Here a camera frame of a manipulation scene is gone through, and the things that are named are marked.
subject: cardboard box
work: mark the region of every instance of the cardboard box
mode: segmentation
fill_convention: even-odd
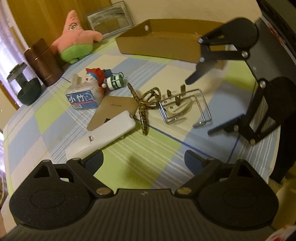
[[[222,24],[195,19],[149,19],[122,33],[116,42],[121,53],[197,63],[198,38]],[[224,46],[213,46],[211,50],[224,50]]]
[[[138,103],[133,97],[105,96],[89,122],[87,130],[93,131],[125,110],[134,116],[137,108]]]

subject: black round pad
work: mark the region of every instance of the black round pad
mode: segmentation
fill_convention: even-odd
[[[237,18],[221,27],[225,38],[236,48],[249,49],[258,40],[258,30],[252,21]]]
[[[239,230],[269,224],[278,210],[273,191],[258,178],[229,178],[211,184],[200,192],[197,202],[210,220]]]
[[[10,199],[13,216],[39,229],[66,226],[89,208],[90,195],[80,185],[51,177],[26,179]]]

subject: dark green bowl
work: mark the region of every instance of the dark green bowl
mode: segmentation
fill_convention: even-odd
[[[38,78],[31,79],[28,84],[20,90],[17,98],[25,105],[31,105],[41,95],[41,84]]]

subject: leopard print lanyard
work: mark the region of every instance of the leopard print lanyard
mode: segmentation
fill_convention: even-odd
[[[159,108],[159,101],[161,100],[161,92],[160,92],[159,88],[154,87],[151,90],[148,90],[147,92],[145,92],[141,97],[139,97],[130,83],[128,83],[128,88],[131,91],[131,94],[133,95],[134,99],[138,103],[140,121],[141,121],[141,125],[142,125],[142,132],[143,132],[143,135],[146,136],[148,134],[147,133],[146,109],[158,109]]]

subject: pink starfish plush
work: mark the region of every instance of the pink starfish plush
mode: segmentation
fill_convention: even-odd
[[[61,59],[74,64],[92,52],[93,41],[101,41],[101,33],[83,30],[75,10],[68,13],[63,34],[51,45],[53,54],[57,52]]]

